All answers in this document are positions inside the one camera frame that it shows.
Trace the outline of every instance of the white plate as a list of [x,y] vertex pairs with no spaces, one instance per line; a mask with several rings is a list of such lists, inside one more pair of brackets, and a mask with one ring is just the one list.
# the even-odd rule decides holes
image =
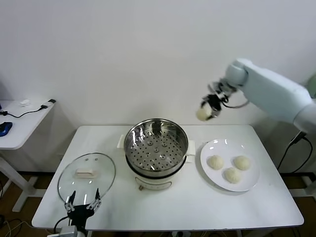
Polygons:
[[[219,155],[224,159],[224,167],[220,170],[212,169],[206,162],[213,156]],[[242,171],[241,181],[237,184],[228,182],[224,177],[224,171],[234,166],[234,158],[238,156],[246,156],[251,161],[251,167]],[[253,188],[259,179],[260,168],[253,157],[247,153],[247,148],[243,144],[228,139],[217,139],[208,142],[202,149],[200,155],[201,165],[206,175],[218,186],[235,192],[248,191]]]

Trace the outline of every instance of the blue computer mouse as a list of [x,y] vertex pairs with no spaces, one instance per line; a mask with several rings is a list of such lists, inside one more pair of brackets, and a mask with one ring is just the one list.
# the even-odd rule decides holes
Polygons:
[[0,137],[7,135],[10,129],[12,128],[12,125],[12,122],[4,122],[0,124]]

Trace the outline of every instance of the glass lid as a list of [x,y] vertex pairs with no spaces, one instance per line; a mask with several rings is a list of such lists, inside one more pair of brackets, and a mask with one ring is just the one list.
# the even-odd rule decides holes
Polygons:
[[116,168],[113,160],[102,153],[83,155],[63,170],[58,180],[58,194],[63,202],[76,192],[73,205],[86,205],[94,201],[99,189],[102,198],[114,182]]

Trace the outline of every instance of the white table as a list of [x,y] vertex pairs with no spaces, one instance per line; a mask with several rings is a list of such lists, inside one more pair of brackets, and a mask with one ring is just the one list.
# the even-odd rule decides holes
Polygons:
[[[24,112],[37,110],[45,102],[47,101],[32,101],[31,105],[26,107],[21,107],[18,101],[0,101],[0,104],[2,110],[8,111],[15,116],[19,116]],[[53,106],[50,106],[47,109],[43,109],[36,113],[24,115],[21,118],[14,118],[10,115],[0,115],[0,123],[13,123],[9,133],[4,137],[0,137],[0,150],[16,150],[22,147],[52,107]],[[15,183],[23,190],[12,210],[14,212],[19,212],[28,197],[41,198],[43,197],[45,190],[35,189],[33,185],[35,184],[37,177],[31,177],[29,181],[26,181],[2,156],[0,156],[0,172],[9,178],[9,181],[7,181],[3,187],[3,193],[10,186],[11,182]]]
[[117,149],[120,136],[130,127],[82,126],[57,168],[33,217],[33,226],[53,228],[67,215],[57,193],[58,177],[75,158],[93,152],[109,155],[115,162],[117,176],[101,207],[87,220],[87,230],[235,230],[303,224],[302,214],[251,126],[182,127],[188,138],[196,142],[196,159],[202,144],[212,139],[234,139],[246,144],[261,168],[258,184],[248,192],[225,191],[205,179],[193,162],[183,166],[177,182],[169,189],[139,191],[124,151]]

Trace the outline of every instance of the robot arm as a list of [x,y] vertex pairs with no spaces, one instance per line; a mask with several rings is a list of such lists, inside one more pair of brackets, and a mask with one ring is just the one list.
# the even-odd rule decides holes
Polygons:
[[221,104],[241,90],[245,97],[272,118],[294,124],[300,131],[316,133],[316,104],[301,85],[270,70],[259,68],[251,61],[237,59],[230,64],[225,76],[210,87],[197,117],[208,120],[217,117]]

